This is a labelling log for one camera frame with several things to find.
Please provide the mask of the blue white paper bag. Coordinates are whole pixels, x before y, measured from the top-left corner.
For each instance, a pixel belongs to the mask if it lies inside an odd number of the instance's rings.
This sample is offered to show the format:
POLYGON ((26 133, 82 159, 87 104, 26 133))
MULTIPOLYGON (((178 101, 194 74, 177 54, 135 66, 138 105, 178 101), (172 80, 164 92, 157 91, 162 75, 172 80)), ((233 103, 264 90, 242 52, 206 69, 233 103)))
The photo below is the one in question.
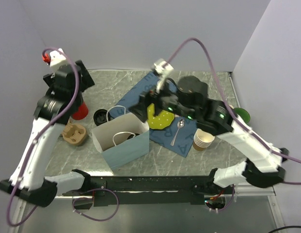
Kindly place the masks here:
POLYGON ((149 126, 134 114, 124 113, 111 121, 92 129, 92 139, 96 150, 102 155, 111 170, 128 164, 149 152, 149 126), (130 134, 140 135, 127 140, 130 134))

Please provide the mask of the stack of brown paper cups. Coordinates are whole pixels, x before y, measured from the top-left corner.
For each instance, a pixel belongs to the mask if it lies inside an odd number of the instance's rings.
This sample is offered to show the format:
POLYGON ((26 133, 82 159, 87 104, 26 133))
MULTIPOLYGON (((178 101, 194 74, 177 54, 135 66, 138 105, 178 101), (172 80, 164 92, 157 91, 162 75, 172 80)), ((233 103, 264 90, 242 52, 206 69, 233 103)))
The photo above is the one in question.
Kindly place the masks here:
POLYGON ((193 138, 193 148, 197 151, 206 150, 214 141, 215 136, 210 133, 197 129, 193 138))

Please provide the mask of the black cup lid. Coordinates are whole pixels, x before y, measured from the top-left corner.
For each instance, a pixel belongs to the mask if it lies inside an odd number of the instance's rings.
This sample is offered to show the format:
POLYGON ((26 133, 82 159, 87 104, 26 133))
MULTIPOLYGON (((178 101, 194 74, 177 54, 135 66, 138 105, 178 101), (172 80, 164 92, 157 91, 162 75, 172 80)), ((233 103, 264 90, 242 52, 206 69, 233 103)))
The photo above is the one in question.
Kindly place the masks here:
POLYGON ((136 136, 138 136, 138 135, 140 135, 140 134, 139 134, 139 133, 136 133, 136 134, 130 134, 130 135, 128 136, 127 140, 132 139, 132 138, 134 138, 134 137, 136 137, 136 136))

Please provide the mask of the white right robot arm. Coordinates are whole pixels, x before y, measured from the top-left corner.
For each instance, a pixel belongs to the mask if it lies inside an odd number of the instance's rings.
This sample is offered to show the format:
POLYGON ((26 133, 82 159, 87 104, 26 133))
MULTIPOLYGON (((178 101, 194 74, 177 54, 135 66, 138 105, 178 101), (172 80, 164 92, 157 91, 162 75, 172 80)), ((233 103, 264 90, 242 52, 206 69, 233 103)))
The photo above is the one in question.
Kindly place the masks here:
POLYGON ((178 81, 176 92, 169 89, 166 80, 158 84, 163 88, 153 86, 142 92, 137 104, 129 107, 141 122, 148 120, 147 108, 153 104, 155 116, 165 110, 194 120, 198 129, 226 141, 246 156, 245 161, 234 166, 212 169, 201 185, 203 191, 216 194, 243 182, 267 188, 284 181, 285 169, 279 154, 286 149, 275 148, 256 135, 223 101, 208 98, 206 83, 195 76, 185 76, 178 81))

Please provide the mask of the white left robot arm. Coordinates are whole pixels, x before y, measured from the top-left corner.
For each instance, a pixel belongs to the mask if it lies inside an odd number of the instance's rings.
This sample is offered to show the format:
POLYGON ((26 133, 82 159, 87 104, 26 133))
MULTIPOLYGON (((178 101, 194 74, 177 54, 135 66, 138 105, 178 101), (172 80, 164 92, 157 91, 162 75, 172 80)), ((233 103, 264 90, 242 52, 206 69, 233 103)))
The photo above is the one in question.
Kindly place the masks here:
POLYGON ((81 60, 75 62, 79 75, 79 89, 72 106, 43 134, 40 131, 55 118, 70 102, 75 91, 75 74, 69 64, 61 65, 54 74, 43 77, 49 86, 46 94, 38 101, 34 111, 32 132, 26 146, 31 154, 26 166, 26 153, 9 179, 0 181, 0 190, 18 196, 31 204, 47 207, 56 195, 75 190, 86 195, 91 190, 91 176, 79 169, 53 177, 46 177, 45 171, 58 137, 69 118, 83 103, 82 93, 95 83, 81 60))

